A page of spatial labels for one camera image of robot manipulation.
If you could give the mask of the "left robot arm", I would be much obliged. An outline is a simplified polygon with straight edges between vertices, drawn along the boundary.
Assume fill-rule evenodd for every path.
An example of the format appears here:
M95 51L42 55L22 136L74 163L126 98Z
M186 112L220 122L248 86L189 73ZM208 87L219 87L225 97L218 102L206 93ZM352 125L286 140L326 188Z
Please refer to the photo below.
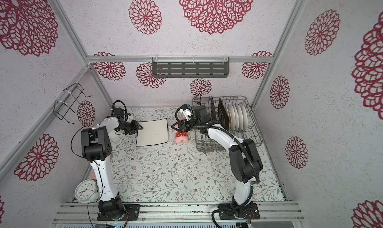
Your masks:
M95 173L99 197L96 199L101 215L111 218L125 213L125 207L114 184L110 166L112 145L109 134L123 131L124 135L136 134L143 127L138 121L127 122L126 109L112 108L111 115L95 126L81 130L81 153Z

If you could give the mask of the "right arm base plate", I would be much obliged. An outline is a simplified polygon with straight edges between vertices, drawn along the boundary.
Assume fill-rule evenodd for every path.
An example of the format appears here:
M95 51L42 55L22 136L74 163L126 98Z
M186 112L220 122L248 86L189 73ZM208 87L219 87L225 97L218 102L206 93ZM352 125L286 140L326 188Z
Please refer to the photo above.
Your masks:
M219 212L221 220L259 220L260 213L257 204L250 202L242 208Z

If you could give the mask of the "pink plush pig toy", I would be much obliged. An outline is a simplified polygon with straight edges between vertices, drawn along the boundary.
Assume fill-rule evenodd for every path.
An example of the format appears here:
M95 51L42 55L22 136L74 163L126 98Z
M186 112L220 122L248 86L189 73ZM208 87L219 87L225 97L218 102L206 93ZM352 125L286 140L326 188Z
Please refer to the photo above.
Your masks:
M181 133L174 130L173 134L175 135L174 142L176 144L181 144L181 143L186 144L189 141L188 133L185 132L184 130Z

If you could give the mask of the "white alarm clock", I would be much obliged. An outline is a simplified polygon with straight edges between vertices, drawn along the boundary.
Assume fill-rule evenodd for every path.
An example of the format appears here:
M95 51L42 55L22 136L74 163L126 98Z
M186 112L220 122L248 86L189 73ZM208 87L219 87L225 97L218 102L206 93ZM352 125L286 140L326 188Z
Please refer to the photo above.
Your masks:
M97 182L92 179L82 181L75 189L75 198L83 204L96 202L99 199Z

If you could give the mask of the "aluminium mounting rail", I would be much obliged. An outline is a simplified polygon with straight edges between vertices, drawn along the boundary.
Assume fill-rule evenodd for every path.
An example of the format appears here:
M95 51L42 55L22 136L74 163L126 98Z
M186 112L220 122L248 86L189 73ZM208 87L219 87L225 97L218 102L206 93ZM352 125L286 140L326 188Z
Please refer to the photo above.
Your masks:
M211 222L211 213L218 209L216 202L190 203L125 203L131 223L198 223ZM52 223L58 224L101 224L97 220L97 204L63 203ZM252 210L245 215L214 215L217 222L303 222L304 215L297 202L254 202Z

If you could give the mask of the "grey wall shelf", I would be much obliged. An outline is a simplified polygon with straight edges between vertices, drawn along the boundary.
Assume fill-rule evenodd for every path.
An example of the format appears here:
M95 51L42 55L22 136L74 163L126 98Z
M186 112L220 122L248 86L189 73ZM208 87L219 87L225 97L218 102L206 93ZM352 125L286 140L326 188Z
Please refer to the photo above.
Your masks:
M230 72L228 57L214 59L160 59L152 57L155 78L227 78Z

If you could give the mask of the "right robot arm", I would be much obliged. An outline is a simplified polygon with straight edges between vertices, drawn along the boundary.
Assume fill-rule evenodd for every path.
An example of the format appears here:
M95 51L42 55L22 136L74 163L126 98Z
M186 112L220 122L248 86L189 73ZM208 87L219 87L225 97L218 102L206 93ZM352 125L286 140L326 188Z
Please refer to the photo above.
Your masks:
M233 203L243 207L250 203L253 187L260 183L259 174L263 170L258 150L253 140L242 139L211 119L205 106L192 107L184 104L175 111L176 131L199 130L202 135L216 141L229 155L231 172L237 179Z

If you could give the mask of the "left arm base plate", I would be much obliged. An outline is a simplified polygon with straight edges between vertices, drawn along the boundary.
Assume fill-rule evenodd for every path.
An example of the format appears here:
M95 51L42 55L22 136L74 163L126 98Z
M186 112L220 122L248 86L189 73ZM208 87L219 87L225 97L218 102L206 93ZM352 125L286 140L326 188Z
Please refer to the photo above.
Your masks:
M141 206L139 204L113 205L110 202L103 202L98 207L97 221L137 221Z

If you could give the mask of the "black square plate right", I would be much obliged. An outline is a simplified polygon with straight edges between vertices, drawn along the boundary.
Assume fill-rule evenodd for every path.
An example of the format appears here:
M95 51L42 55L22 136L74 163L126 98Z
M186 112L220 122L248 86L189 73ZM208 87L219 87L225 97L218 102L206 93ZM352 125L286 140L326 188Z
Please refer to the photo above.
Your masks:
M219 98L219 102L218 102L218 118L220 120L222 127L225 130L228 130L230 126L230 119L221 98Z

